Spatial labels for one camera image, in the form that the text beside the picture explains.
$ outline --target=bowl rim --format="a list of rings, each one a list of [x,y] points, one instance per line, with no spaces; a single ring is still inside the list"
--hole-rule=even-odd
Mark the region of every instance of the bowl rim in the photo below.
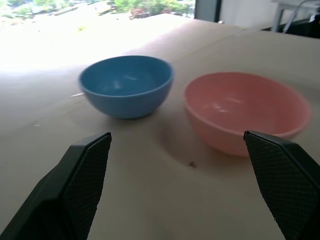
[[[281,86],[283,88],[286,88],[287,90],[289,90],[292,94],[294,94],[296,97],[299,98],[299,100],[302,102],[302,104],[305,106],[305,109],[306,109],[306,115],[302,121],[301,124],[299,124],[298,127],[296,128],[293,128],[292,130],[290,131],[287,131],[287,132],[282,132],[282,133],[275,133],[272,135],[273,136],[277,136],[277,137],[289,137],[289,136],[294,136],[295,134],[299,133],[301,130],[303,130],[307,124],[309,123],[311,117],[312,117],[312,108],[309,104],[309,102],[298,92],[296,91],[294,88],[292,88],[291,86],[288,86],[288,85],[285,85],[281,82],[278,82],[276,80],[273,80],[273,79],[270,79],[270,78],[267,78],[267,77],[264,77],[264,76],[261,76],[261,75],[258,75],[258,74],[253,74],[253,73],[248,73],[248,72],[239,72],[239,71],[221,71],[221,72],[215,72],[215,73],[209,73],[209,74],[204,74],[204,75],[201,75],[195,79],[193,79],[192,81],[190,81],[185,87],[184,87],[184,90],[183,90],[183,100],[184,100],[184,106],[186,108],[187,111],[189,111],[193,116],[195,116],[198,120],[200,120],[201,122],[213,127],[213,128],[216,128],[222,132],[226,132],[226,133],[229,133],[229,134],[233,134],[233,135],[237,135],[237,136],[241,136],[243,137],[244,133],[245,132],[241,132],[241,131],[236,131],[236,130],[231,130],[231,129],[228,129],[228,128],[225,128],[225,127],[222,127],[218,124],[215,124],[209,120],[206,120],[204,117],[202,117],[200,114],[196,113],[191,106],[189,106],[188,104],[188,101],[187,101],[187,89],[188,87],[195,81],[198,81],[199,79],[203,78],[203,77],[206,77],[206,76],[212,76],[212,75],[216,75],[216,74],[241,74],[241,75],[250,75],[250,76],[255,76],[255,77],[259,77],[259,78],[263,78],[267,81],[270,81],[272,83],[275,83],[277,84],[278,86]]]
[[[170,70],[170,76],[169,78],[163,83],[161,84],[160,86],[157,86],[156,88],[152,89],[152,90],[149,90],[149,91],[145,91],[145,92],[141,92],[141,93],[137,93],[137,94],[131,94],[131,95],[106,95],[106,94],[100,94],[100,93],[96,93],[94,91],[91,91],[89,89],[87,89],[84,85],[83,85],[83,81],[82,81],[82,78],[83,78],[83,75],[84,73],[91,67],[95,66],[95,65],[98,65],[102,62],[106,62],[106,61],[109,61],[111,59],[120,59],[120,58],[131,58],[131,57],[139,57],[139,58],[148,58],[148,59],[154,59],[154,60],[157,60],[159,62],[162,62],[164,63],[165,65],[168,66],[169,70]],[[146,55],[124,55],[124,56],[115,56],[115,57],[110,57],[110,58],[107,58],[107,59],[104,59],[104,60],[101,60],[101,61],[98,61],[98,62],[95,62],[89,66],[87,66],[80,74],[79,78],[78,78],[78,82],[80,84],[80,87],[82,88],[82,90],[84,92],[87,92],[87,93],[90,93],[90,94],[93,94],[93,95],[96,95],[96,96],[100,96],[100,97],[105,97],[105,98],[130,98],[130,97],[137,97],[137,96],[142,96],[142,95],[147,95],[147,94],[150,94],[150,93],[153,93],[153,92],[156,92],[158,91],[159,89],[162,89],[163,87],[165,87],[166,85],[168,84],[171,84],[174,80],[174,77],[175,77],[175,70],[173,68],[173,66],[165,61],[165,60],[162,60],[160,58],[157,58],[157,57],[153,57],[153,56],[146,56]]]

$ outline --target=table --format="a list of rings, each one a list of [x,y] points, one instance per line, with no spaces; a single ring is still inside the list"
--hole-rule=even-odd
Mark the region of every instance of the table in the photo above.
[[[273,25],[271,28],[272,32],[277,32],[279,30],[279,25],[281,23],[283,14],[285,10],[296,10],[297,6],[302,2],[303,0],[272,0],[274,3],[278,3]],[[305,2],[301,7],[300,10],[305,11],[310,14],[314,14],[317,9],[319,8],[319,2]]]
[[[96,45],[117,36],[77,56],[69,49],[55,65],[52,55],[2,65],[0,232],[72,143],[110,131],[104,188],[89,240],[283,240],[250,160],[198,140],[184,113],[183,89],[200,75],[221,71],[259,74],[293,86],[314,111],[295,141],[320,163],[319,40],[172,15],[127,24],[119,30],[139,34],[113,51]],[[172,90],[153,115],[113,119],[77,95],[77,78],[86,66],[120,54],[162,58],[175,68]]]

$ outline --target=blue bowl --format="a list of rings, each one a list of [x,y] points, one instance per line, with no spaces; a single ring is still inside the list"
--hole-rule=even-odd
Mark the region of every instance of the blue bowl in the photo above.
[[[119,56],[89,66],[79,81],[98,110],[115,118],[135,119],[163,103],[173,79],[173,68],[161,59]]]

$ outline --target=pink bowl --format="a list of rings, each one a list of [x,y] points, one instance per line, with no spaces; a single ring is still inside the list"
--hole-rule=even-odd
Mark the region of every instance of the pink bowl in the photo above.
[[[311,118],[308,102],[292,88],[262,76],[219,72],[193,80],[184,92],[193,130],[222,152],[248,156],[244,131],[289,139]]]

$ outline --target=bowl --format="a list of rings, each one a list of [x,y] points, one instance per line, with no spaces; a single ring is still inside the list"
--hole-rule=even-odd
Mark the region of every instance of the bowl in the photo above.
[[[174,79],[171,65],[150,56],[119,56],[85,69],[80,86],[91,104],[120,119],[153,113],[165,100]]]
[[[248,156],[245,131],[290,139],[311,118],[294,89],[262,76],[219,72],[201,76],[184,92],[189,122],[203,142],[224,153]]]

